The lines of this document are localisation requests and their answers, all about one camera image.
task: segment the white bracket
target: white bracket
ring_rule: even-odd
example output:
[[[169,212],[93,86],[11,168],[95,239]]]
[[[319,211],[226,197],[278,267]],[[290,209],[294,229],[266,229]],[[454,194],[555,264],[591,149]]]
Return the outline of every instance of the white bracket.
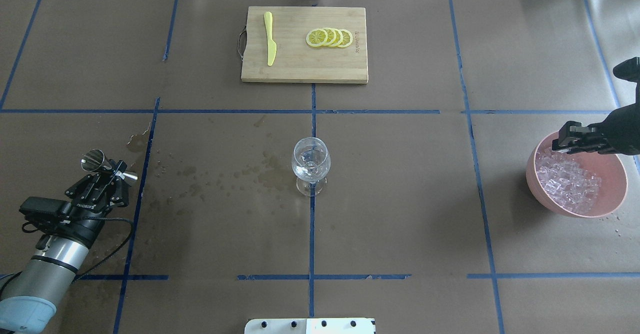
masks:
[[[376,334],[374,318],[252,319],[244,334]]]

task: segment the ice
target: ice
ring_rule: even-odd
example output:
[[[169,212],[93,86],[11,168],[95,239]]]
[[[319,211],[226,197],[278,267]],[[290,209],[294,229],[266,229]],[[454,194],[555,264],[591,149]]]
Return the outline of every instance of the ice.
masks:
[[[544,191],[556,204],[576,214],[587,214],[598,198],[602,179],[576,159],[547,148],[535,155],[535,172]]]

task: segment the glass rim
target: glass rim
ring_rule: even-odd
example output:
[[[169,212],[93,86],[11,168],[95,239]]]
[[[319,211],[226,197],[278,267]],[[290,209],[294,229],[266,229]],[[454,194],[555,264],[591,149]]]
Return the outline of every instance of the glass rim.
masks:
[[[327,148],[327,145],[325,144],[325,142],[322,141],[322,139],[318,138],[317,136],[307,136],[306,138],[302,138],[300,140],[297,141],[297,143],[295,143],[295,146],[293,147],[293,158],[295,159],[295,162],[298,163],[298,165],[304,167],[304,163],[301,163],[298,160],[298,156],[296,155],[296,149],[298,149],[298,146],[300,145],[300,143],[302,143],[302,141],[304,140],[314,140],[314,141],[318,141],[320,142],[320,144],[322,144],[322,146],[324,147],[324,149],[326,150],[326,155],[324,156],[324,158],[322,158],[322,161],[320,161],[320,163],[316,163],[315,166],[312,167],[307,167],[307,168],[316,168],[319,167],[321,165],[324,165],[324,163],[327,161],[327,158],[329,158],[329,148]]]

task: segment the glass base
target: glass base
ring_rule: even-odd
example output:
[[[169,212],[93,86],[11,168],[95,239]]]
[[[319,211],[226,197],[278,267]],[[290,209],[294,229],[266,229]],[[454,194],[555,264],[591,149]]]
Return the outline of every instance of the glass base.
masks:
[[[304,194],[306,197],[315,197],[317,196],[323,188],[327,185],[327,177],[316,181],[315,183],[309,183],[308,181],[304,181],[299,177],[295,181],[295,186],[297,190]]]

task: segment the knife handle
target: knife handle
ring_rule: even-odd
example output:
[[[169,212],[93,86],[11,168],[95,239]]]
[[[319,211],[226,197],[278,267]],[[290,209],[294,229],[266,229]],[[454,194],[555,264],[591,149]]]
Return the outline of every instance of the knife handle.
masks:
[[[267,29],[267,40],[272,38],[272,29],[274,28],[274,15],[272,12],[264,12],[264,27]]]

